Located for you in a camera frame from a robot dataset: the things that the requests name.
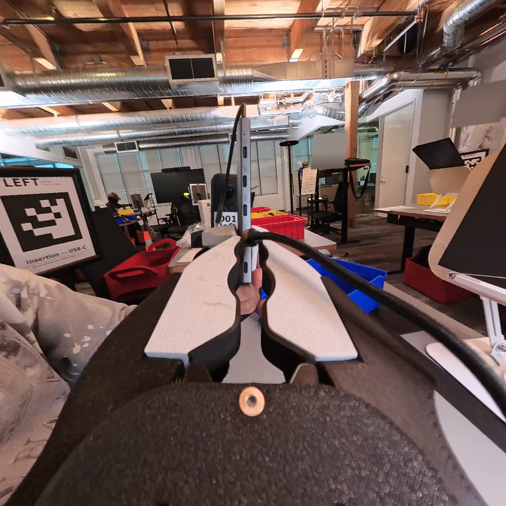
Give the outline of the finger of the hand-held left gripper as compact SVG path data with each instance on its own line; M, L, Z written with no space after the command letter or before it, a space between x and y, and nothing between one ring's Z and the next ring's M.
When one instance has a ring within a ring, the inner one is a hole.
M201 234L203 247L214 247L230 238L233 238L236 242L241 240L236 228L206 228Z

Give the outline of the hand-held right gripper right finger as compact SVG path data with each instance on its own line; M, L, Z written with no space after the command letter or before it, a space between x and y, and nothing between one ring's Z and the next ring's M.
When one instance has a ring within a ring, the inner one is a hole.
M280 370L301 363L350 361L358 351L336 310L320 274L280 244L259 247L263 290L261 348Z

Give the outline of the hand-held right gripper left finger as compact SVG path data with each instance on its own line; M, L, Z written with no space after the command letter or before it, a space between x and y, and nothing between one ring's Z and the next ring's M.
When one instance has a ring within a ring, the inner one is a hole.
M209 370L240 346L242 240L232 236L195 258L181 273L144 348L151 358L177 359Z

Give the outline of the black hub cable grey plug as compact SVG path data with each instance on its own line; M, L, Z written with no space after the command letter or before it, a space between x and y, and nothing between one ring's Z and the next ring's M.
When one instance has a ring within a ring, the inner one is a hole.
M231 141L230 141L230 150L229 150L229 156L228 156L228 161L227 161L227 168L226 168L226 172L225 172L225 182L222 186L220 201L219 201L218 209L217 209L217 215L215 218L216 225L220 224L222 214L224 212L226 193L227 193L227 188L228 188L229 179L230 179L233 150L234 150L234 145L236 143L236 138L237 138L238 124L239 124L239 121L245 116L246 116L246 104L244 102L242 102L239 105L239 108L238 108L238 111L237 111L237 114L236 114L236 117L234 120L234 124L233 124L233 130L232 130Z

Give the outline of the blue plastic bin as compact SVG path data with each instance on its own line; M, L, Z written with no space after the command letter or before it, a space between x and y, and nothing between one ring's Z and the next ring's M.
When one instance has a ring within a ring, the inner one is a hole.
M350 262L347 259L341 257L330 257L329 259L333 263L342 266L369 284L375 285L379 289L383 289L388 271L365 266L355 262ZM336 275L333 275L329 270L319 265L319 263L313 259L308 259L306 262L313 269L315 269L320 276L328 277L331 281L333 281L365 313L370 314L379 307L379 302L352 287L342 279L338 278Z

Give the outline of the person's left forearm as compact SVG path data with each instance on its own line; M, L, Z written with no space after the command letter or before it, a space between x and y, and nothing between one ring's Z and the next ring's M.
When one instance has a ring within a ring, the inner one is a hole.
M1 264L1 351L10 358L20 345L28 346L70 385L135 309Z

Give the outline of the person's left hand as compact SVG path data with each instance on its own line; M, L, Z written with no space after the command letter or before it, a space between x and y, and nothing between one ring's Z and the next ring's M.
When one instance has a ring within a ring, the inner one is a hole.
M240 301L241 319L254 312L261 313L264 300L261 299L262 269L258 267L251 274L251 282L238 287L236 294Z

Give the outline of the clear plastic bag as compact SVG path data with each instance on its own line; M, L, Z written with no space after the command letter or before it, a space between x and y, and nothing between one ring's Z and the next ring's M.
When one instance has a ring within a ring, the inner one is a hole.
M187 230L184 232L183 236L176 241L176 245L178 247L184 248L190 248L190 247L201 247L201 246L195 246L192 245L193 243L198 244L199 243L199 237L201 233L206 229L206 223L204 222L197 222L192 225L190 225Z

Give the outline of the red plastic bin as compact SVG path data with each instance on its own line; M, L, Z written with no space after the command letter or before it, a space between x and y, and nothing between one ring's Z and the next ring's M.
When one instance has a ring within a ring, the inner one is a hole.
M294 239L303 239L308 219L306 217L288 214L274 218L251 219L251 225L263 228L269 232L286 235Z

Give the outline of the red tote basket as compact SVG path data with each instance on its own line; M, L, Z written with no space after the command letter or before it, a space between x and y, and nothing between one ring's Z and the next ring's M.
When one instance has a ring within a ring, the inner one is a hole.
M171 276L169 263L180 249L171 238L162 239L104 274L111 300L123 301L150 293Z

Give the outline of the wooden side table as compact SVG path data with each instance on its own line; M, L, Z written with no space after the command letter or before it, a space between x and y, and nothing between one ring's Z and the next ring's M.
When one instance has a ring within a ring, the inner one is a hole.
M310 230L305 230L305 236L303 239L300 239L300 241L315 250L327 250L331 254L337 251L336 242L311 232ZM168 263L168 273L175 274L183 271L200 250L199 248L190 247L179 248Z

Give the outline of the black floor lamp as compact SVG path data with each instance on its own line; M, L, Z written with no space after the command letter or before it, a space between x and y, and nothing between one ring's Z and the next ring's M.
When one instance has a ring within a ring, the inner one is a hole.
M294 214L294 181L293 181L293 164L292 164L292 147L297 145L298 140L285 140L280 143L281 147L287 149L288 156L288 183L289 183L289 213Z

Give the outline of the white flip chart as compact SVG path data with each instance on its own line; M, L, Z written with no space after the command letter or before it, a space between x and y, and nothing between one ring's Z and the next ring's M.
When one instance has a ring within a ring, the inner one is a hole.
M309 196L317 191L319 172L311 166L300 168L300 196Z

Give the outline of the black office chair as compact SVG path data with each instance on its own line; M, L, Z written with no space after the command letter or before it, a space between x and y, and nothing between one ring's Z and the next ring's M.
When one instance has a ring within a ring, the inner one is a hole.
M328 199L312 197L311 227L320 227L324 234L333 232L340 235L342 242L347 241L348 233L348 189L344 183L337 185L334 199L331 202L333 210L329 211Z

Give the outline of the black standing desk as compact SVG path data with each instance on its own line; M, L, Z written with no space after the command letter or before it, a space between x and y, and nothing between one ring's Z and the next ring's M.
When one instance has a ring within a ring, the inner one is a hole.
M332 201L333 211L327 209L327 200L324 202L325 209L321 211L318 193L314 194L314 203L311 207L311 230L322 231L323 234L333 232L340 236L341 244L348 242L349 194L351 193L352 197L358 200L363 196L365 191L364 188L359 193L355 190L356 177L353 173L360 168L368 169L364 180L364 188L366 188L371 170L371 162L368 159L348 158L345 159L343 168L317 170L316 191L318 190L321 178L340 174L342 181L338 183L336 194Z

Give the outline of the red floor crate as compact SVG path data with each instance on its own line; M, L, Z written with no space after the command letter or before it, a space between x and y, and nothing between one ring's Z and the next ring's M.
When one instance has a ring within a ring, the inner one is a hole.
M440 304L470 300L470 291L459 288L437 277L429 268L431 245L422 247L416 255L407 258L404 266L403 284Z

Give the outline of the framed marker sign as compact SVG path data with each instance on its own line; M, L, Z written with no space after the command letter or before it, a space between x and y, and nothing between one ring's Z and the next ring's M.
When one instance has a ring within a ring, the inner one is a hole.
M1 263L37 275L99 258L76 168L1 168Z

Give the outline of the wooden desk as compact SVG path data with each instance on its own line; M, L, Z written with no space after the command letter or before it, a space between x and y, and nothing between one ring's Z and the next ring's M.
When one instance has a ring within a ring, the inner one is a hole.
M377 215L386 215L387 223L404 227L400 269L392 274L403 273L406 260L413 256L416 230L439 232L449 212L429 207L394 206L374 209Z

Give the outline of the white folding stand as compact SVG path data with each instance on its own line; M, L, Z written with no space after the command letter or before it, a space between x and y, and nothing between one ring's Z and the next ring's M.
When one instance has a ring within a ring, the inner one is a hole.
M502 329L499 315L499 305L505 306L505 288L492 284L493 281L505 281L504 277L462 274L449 272L448 279L479 295L483 303L485 323L488 335L487 345L485 339L465 339L465 350L478 352L478 357L484 358L487 365L498 375L500 383L505 386L505 331ZM449 373L461 385L470 389L478 384L477 373L471 372L456 352L440 343L431 343L426 346L428 356L443 370Z

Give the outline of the white door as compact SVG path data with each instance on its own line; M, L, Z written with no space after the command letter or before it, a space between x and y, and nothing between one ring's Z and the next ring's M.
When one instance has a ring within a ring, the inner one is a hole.
M381 156L378 162L377 207L405 202L415 104L398 108L381 118Z

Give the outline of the person's patterned hoodie torso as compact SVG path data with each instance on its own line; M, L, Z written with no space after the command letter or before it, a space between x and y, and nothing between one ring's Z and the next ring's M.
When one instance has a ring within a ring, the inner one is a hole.
M31 329L1 322L1 505L39 457L69 392Z

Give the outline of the black wall screen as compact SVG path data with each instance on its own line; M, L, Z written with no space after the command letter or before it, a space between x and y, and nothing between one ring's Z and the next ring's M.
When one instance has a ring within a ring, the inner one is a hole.
M159 172L150 173L150 177L155 200L159 205L177 202L188 192L191 184L206 183L203 168L165 168Z

